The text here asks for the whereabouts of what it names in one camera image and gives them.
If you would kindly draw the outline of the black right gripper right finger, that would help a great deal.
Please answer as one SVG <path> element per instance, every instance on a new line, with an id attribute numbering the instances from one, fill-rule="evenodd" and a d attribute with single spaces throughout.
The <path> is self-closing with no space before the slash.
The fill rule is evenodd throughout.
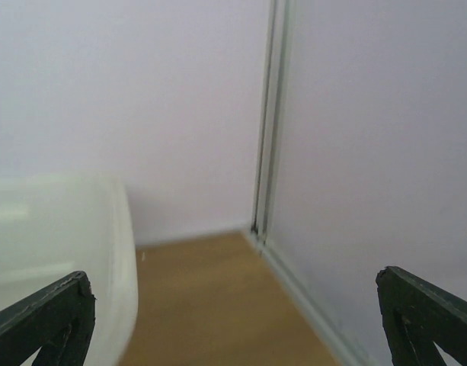
<path id="1" fill-rule="evenodd" d="M 396 266 L 376 276 L 382 326 L 394 365 L 467 365 L 467 301 Z"/>

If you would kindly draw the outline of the translucent white plastic tub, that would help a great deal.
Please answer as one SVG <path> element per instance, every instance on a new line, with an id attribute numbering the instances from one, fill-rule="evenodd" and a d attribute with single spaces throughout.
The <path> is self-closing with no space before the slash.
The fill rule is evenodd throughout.
<path id="1" fill-rule="evenodd" d="M 124 185 L 103 175 L 0 178 L 0 310 L 73 271 L 87 274 L 96 299 L 85 362 L 116 365 L 138 313 Z"/>

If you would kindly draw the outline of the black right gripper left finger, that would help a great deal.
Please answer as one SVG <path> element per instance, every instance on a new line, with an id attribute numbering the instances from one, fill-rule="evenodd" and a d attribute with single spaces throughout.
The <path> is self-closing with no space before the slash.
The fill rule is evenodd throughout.
<path id="1" fill-rule="evenodd" d="M 0 365 L 83 365 L 95 326 L 84 271 L 74 271 L 0 311 Z"/>

